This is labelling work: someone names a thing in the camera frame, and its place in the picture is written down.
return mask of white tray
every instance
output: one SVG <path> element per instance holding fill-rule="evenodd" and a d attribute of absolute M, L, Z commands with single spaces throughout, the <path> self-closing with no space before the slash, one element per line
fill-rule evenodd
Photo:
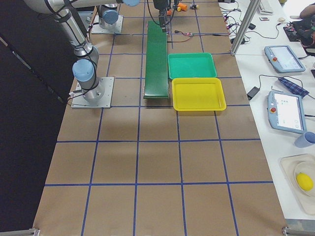
<path fill-rule="evenodd" d="M 280 163 L 286 175 L 286 179 L 291 185 L 291 189 L 299 201 L 302 209 L 306 214 L 315 215 L 315 198 L 304 194 L 295 181 L 294 169 L 299 163 L 303 161 L 312 161 L 315 163 L 315 157 L 310 154 L 285 157 L 281 159 Z"/>

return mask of yellow bin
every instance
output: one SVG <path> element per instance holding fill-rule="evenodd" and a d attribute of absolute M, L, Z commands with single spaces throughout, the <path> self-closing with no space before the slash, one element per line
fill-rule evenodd
<path fill-rule="evenodd" d="M 172 80 L 176 111 L 223 111 L 226 102 L 218 78 L 176 78 Z"/>

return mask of tablet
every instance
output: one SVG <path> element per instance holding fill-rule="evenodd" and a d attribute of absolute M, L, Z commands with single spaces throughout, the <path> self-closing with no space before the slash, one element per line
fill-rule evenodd
<path fill-rule="evenodd" d="M 271 91 L 267 109 L 269 123 L 274 129 L 298 134 L 307 131 L 301 96 Z"/>
<path fill-rule="evenodd" d="M 288 45 L 266 46 L 265 54 L 280 73 L 305 71 L 304 65 Z"/>

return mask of blue cup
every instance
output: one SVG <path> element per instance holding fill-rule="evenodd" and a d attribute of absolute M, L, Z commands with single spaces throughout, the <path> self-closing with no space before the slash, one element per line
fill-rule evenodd
<path fill-rule="evenodd" d="M 315 144 L 315 133 L 313 132 L 305 132 L 294 142 L 294 145 L 296 145 L 298 148 L 306 148 L 313 144 Z"/>

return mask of yellow lemon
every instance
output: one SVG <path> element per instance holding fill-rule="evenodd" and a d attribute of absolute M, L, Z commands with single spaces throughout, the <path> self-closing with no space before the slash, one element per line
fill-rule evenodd
<path fill-rule="evenodd" d="M 296 176 L 296 181 L 299 184 L 299 186 L 305 191 L 310 191 L 314 186 L 311 177 L 309 177 L 305 173 L 299 173 Z"/>

